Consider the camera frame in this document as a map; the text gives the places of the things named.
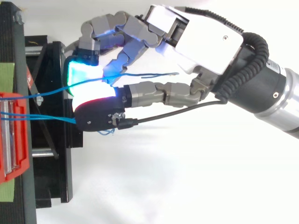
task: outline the black plug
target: black plug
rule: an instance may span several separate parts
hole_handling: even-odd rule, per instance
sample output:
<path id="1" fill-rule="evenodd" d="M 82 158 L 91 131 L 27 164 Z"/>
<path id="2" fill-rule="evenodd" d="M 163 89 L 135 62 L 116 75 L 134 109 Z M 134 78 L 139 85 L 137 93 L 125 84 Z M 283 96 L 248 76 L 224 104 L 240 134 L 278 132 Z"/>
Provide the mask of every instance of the black plug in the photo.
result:
<path id="1" fill-rule="evenodd" d="M 120 119 L 117 121 L 118 130 L 131 128 L 135 125 L 138 125 L 138 119 L 128 118 L 128 119 Z"/>

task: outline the green tape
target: green tape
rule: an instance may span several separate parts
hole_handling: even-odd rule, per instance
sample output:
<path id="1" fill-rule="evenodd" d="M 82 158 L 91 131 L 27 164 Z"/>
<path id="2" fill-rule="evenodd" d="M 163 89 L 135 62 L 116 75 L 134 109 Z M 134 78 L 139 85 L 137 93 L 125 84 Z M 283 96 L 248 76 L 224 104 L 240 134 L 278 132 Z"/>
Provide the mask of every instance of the green tape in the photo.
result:
<path id="1" fill-rule="evenodd" d="M 0 184 L 0 202 L 14 202 L 14 179 Z"/>
<path id="2" fill-rule="evenodd" d="M 12 92 L 14 86 L 14 63 L 0 63 L 0 92 Z"/>
<path id="3" fill-rule="evenodd" d="M 0 92 L 13 92 L 13 86 L 14 63 L 0 63 Z M 14 202 L 14 180 L 0 184 L 0 202 Z"/>

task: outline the white background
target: white background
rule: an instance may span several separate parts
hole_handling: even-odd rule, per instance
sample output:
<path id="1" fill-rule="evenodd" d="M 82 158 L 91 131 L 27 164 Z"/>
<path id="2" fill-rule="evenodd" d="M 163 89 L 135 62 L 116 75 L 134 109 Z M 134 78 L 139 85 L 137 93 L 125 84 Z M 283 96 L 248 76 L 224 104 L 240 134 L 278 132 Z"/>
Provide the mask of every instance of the white background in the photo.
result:
<path id="1" fill-rule="evenodd" d="M 271 59 L 299 72 L 299 7 L 293 0 L 13 2 L 25 10 L 26 35 L 50 35 L 65 45 L 79 38 L 84 21 L 98 15 L 120 10 L 143 14 L 151 4 L 208 8 L 263 36 Z M 190 83 L 191 76 L 153 50 L 128 70 L 169 71 L 181 76 L 159 81 Z M 139 81 L 123 78 L 119 84 Z M 128 110 L 127 117 L 171 110 L 154 105 Z M 72 151 L 74 198 L 68 204 L 53 200 L 52 208 L 37 210 L 37 220 L 39 224 L 297 224 L 298 143 L 232 104 L 110 136 L 85 133 L 84 148 Z"/>

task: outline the red plastic holder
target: red plastic holder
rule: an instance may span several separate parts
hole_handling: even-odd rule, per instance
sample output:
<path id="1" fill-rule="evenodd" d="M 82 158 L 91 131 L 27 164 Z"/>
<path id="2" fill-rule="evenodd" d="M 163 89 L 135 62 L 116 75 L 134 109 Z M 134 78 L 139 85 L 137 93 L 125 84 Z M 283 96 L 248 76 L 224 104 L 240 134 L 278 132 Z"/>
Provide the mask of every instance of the red plastic holder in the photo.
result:
<path id="1" fill-rule="evenodd" d="M 22 97 L 17 93 L 0 92 L 0 111 L 26 114 L 26 100 L 1 100 L 1 98 Z M 26 120 L 0 115 L 0 184 L 23 174 L 29 168 L 28 129 Z"/>

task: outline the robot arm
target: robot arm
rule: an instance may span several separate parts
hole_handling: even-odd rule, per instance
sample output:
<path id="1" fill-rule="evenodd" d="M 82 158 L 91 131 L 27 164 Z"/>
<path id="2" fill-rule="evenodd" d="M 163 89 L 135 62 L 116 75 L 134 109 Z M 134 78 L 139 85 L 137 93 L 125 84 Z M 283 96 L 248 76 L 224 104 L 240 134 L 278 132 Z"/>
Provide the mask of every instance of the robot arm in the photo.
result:
<path id="1" fill-rule="evenodd" d="M 96 17 L 85 22 L 81 31 L 75 52 L 90 65 L 97 65 L 100 54 L 123 46 L 117 59 L 103 69 L 104 77 L 125 72 L 148 48 L 175 61 L 187 74 L 198 74 L 190 86 L 142 82 L 115 88 L 113 96 L 80 104 L 74 112 L 83 131 L 137 125 L 136 119 L 124 118 L 128 107 L 162 102 L 188 106 L 183 111 L 198 108 L 198 102 L 214 92 L 220 101 L 211 105 L 230 101 L 299 138 L 299 76 L 268 60 L 263 38 L 243 33 L 212 12 L 152 6 L 143 17 L 125 12 Z"/>

